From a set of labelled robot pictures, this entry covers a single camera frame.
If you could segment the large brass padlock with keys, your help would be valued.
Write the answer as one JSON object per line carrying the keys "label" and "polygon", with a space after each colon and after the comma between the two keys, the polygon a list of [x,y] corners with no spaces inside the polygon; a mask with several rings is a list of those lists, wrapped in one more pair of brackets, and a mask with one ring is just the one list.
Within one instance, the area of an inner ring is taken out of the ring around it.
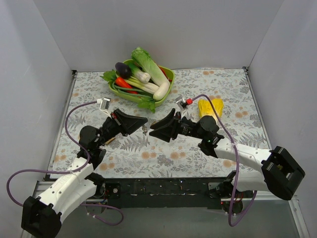
{"label": "large brass padlock with keys", "polygon": [[115,137],[109,139],[108,141],[105,142],[105,145],[109,145],[110,143],[112,143],[115,140]]}

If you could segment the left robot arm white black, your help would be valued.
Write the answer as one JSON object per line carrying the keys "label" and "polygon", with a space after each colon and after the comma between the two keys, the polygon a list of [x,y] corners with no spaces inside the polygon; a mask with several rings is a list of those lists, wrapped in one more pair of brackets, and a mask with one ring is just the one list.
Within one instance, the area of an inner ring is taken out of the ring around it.
{"label": "left robot arm white black", "polygon": [[23,203],[22,229],[37,238],[54,238],[65,218],[90,197],[105,194],[105,179],[94,172],[106,150],[101,147],[116,135],[128,136],[147,123],[147,118],[127,115],[116,109],[100,128],[90,125],[80,131],[81,150],[49,188]]}

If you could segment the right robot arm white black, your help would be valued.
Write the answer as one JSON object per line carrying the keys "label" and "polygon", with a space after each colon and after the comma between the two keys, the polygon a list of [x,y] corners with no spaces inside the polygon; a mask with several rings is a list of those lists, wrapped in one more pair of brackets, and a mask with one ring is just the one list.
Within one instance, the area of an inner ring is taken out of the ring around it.
{"label": "right robot arm white black", "polygon": [[219,127],[214,117],[204,116],[193,122],[172,109],[163,119],[151,125],[150,136],[169,142],[178,135],[201,139],[198,145],[207,156],[235,161],[250,167],[255,172],[243,175],[236,173],[224,184],[224,191],[235,197],[242,191],[269,191],[283,200],[291,200],[305,172],[291,154],[283,147],[273,150],[259,149],[243,144],[234,144],[218,134]]}

